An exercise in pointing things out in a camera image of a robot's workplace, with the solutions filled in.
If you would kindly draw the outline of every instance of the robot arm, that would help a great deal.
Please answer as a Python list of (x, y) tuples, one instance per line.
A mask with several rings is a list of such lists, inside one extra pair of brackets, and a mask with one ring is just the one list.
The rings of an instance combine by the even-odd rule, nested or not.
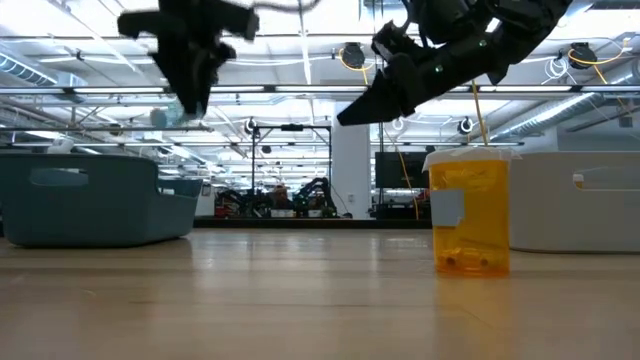
[(329, 180), (327, 178), (315, 178), (311, 180), (307, 185), (305, 185), (298, 193), (295, 195), (296, 202), (299, 201), (307, 201), (309, 195), (316, 191), (317, 189), (322, 190), (324, 194), (324, 198), (327, 202), (327, 207), (332, 209), (336, 209), (336, 205), (331, 198), (331, 187), (329, 186)]
[(259, 26), (253, 9), (222, 0), (159, 0), (159, 11), (124, 12), (118, 31), (137, 39), (141, 32), (158, 37), (151, 54), (184, 107), (188, 119), (207, 111), (218, 69), (236, 57), (220, 41), (223, 30), (253, 40)]
[[(571, 0), (413, 0), (410, 19), (423, 46), (387, 23), (372, 49), (388, 65), (371, 87), (338, 115), (342, 125), (388, 122), (456, 86), (487, 74), (499, 83), (555, 28)], [(485, 32), (492, 19), (500, 25)], [(426, 43), (429, 38), (440, 47)]]

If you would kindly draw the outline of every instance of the teal storage bin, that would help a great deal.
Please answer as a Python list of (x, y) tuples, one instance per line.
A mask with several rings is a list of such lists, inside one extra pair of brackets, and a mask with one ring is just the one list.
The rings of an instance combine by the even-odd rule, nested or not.
[(193, 228), (197, 194), (160, 194), (157, 165), (148, 159), (6, 154), (0, 169), (4, 233), (15, 245), (130, 247)]

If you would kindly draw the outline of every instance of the pole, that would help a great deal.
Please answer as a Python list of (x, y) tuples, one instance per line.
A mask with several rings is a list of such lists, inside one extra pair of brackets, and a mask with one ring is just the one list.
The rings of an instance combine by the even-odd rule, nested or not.
[(256, 198), (256, 134), (257, 126), (251, 129), (251, 215), (255, 206)]

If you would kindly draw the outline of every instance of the white lid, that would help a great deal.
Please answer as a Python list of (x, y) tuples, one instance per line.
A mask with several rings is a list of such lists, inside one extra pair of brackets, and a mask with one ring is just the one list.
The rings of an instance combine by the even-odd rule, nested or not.
[(440, 150), (427, 155), (424, 161), (422, 171), (429, 170), (429, 166), (460, 162), (460, 161), (483, 161), (483, 160), (504, 160), (511, 161), (512, 159), (520, 158), (519, 155), (512, 149), (503, 148), (498, 149), (494, 147), (474, 147), (467, 146), (463, 148), (455, 148), (449, 150)]

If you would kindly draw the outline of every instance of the white cable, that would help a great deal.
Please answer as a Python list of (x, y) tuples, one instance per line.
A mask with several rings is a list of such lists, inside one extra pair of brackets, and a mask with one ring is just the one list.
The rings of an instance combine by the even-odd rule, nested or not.
[(544, 73), (548, 79), (542, 82), (542, 85), (552, 80), (557, 80), (569, 73), (569, 62), (562, 58), (556, 59), (555, 57), (549, 60), (544, 66)]

